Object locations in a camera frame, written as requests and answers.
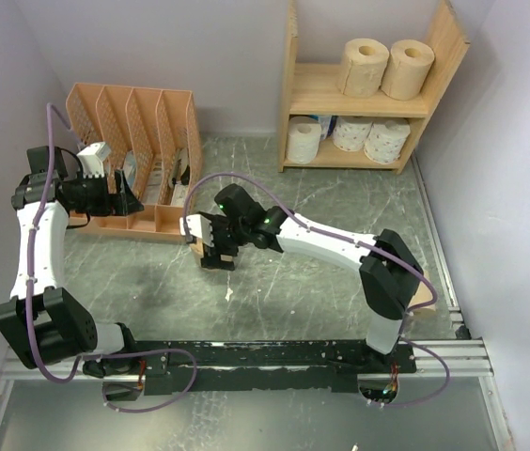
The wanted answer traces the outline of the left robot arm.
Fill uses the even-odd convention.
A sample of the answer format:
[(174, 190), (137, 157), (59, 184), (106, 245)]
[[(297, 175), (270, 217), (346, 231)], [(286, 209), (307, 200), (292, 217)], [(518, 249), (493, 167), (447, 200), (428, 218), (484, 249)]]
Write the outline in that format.
[(85, 361), (84, 372), (93, 377), (127, 375), (140, 362), (133, 334), (120, 322), (97, 323), (65, 289), (64, 239), (72, 228), (71, 213), (126, 217), (144, 207), (121, 170), (114, 172), (116, 190), (109, 191), (106, 143), (74, 154), (73, 178), (64, 152), (47, 146), (27, 151), (30, 172), (11, 198), (20, 256), (9, 300), (0, 304), (0, 333), (29, 369), (75, 359)]

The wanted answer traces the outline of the wooden two-tier shelf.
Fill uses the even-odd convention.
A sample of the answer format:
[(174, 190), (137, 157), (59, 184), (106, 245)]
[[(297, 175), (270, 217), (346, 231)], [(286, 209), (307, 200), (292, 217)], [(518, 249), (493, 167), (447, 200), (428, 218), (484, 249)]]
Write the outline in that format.
[[(375, 39), (353, 39), (346, 43), (338, 64), (299, 63), (296, 4), (289, 2), (278, 168), (388, 169), (401, 173), (469, 46), (452, 4), (442, 1), (422, 41), (404, 39), (386, 47)], [(310, 115), (393, 118), (406, 122), (409, 134), (397, 156), (387, 163), (374, 155), (369, 143), (347, 151), (331, 138), (319, 142), (308, 159), (292, 159), (290, 120)]]

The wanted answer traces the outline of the white patterned roll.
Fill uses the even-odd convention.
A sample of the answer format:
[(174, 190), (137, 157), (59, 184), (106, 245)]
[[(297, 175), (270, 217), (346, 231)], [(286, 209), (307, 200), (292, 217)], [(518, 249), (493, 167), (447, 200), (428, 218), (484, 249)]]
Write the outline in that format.
[(372, 124), (371, 117), (338, 117), (332, 132), (332, 142), (346, 152), (363, 150)]
[(411, 127), (405, 118), (376, 118), (365, 141), (365, 154), (375, 163), (393, 163), (398, 159), (410, 133)]

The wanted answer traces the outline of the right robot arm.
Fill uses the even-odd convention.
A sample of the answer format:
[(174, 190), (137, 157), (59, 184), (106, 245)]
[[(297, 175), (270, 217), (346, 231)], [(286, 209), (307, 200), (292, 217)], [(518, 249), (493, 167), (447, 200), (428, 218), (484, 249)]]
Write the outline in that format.
[(308, 220), (280, 205), (264, 209), (240, 185), (230, 184), (215, 196), (220, 212), (199, 212), (180, 223), (202, 244), (200, 265), (235, 269), (239, 249), (252, 244), (280, 254), (317, 258), (358, 274), (373, 312), (363, 351), (365, 367), (377, 374), (396, 360), (394, 348), (423, 270), (398, 233), (349, 233)]

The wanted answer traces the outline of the brown roll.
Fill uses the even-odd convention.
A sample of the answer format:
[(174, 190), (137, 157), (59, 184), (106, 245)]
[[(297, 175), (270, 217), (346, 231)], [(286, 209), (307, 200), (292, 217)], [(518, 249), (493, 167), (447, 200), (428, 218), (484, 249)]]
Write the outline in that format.
[(234, 271), (234, 258), (238, 255), (238, 248), (210, 247), (202, 241), (190, 245), (198, 266), (205, 270)]
[(352, 39), (345, 44), (336, 87), (353, 98), (369, 98), (382, 84), (388, 49), (375, 39)]
[(414, 39), (395, 42), (382, 77), (381, 90), (398, 101), (415, 98), (426, 81), (435, 53), (425, 43)]
[(419, 318), (435, 316), (437, 314), (436, 304), (424, 306), (424, 303), (431, 300), (432, 293), (429, 288), (423, 282), (420, 282), (409, 304), (409, 307), (413, 309), (412, 314)]

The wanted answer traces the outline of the white patterned roll front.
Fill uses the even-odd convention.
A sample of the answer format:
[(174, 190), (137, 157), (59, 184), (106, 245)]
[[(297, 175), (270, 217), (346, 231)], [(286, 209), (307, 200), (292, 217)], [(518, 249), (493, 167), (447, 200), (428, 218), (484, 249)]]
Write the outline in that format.
[(393, 163), (398, 159), (410, 133), (411, 127), (405, 118), (376, 118), (365, 141), (365, 154), (375, 163)]

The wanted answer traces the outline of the plain white roll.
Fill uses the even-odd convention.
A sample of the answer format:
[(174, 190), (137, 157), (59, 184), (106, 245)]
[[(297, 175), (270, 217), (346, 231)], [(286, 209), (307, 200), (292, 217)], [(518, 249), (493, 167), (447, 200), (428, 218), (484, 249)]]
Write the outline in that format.
[(288, 123), (287, 158), (292, 163), (311, 163), (318, 153), (321, 126), (312, 117), (296, 116)]

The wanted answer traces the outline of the blue white roll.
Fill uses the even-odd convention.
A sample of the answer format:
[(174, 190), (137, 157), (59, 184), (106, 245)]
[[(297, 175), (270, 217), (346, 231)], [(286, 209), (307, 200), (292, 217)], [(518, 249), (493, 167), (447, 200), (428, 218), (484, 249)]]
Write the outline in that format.
[(336, 115), (306, 115), (306, 117), (312, 118), (319, 123), (321, 127), (321, 131), (320, 131), (321, 141), (331, 136), (334, 130), (335, 124), (336, 124), (336, 120), (337, 120)]

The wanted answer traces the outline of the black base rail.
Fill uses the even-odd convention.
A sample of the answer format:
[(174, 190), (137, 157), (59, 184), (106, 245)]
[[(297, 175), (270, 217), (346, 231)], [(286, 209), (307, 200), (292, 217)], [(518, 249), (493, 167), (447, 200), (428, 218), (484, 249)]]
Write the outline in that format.
[(416, 371), (413, 348), (397, 345), (390, 354), (364, 340), (146, 341), (150, 350), (175, 349), (147, 358), (145, 394), (329, 389), (356, 393), (367, 375), (387, 379)]

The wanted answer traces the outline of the peach plastic file organizer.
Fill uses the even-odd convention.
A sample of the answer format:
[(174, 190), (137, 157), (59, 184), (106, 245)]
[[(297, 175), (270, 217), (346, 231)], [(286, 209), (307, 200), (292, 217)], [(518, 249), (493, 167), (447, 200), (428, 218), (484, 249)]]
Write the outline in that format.
[[(139, 191), (153, 161), (172, 163), (178, 148), (187, 148), (191, 169), (188, 191), (201, 177), (203, 155), (194, 93), (190, 90), (77, 83), (66, 100), (71, 124), (84, 143), (104, 141), (109, 164), (121, 169), (133, 157)], [(181, 241), (180, 206), (144, 204), (127, 217), (96, 217), (80, 233), (153, 241)]]

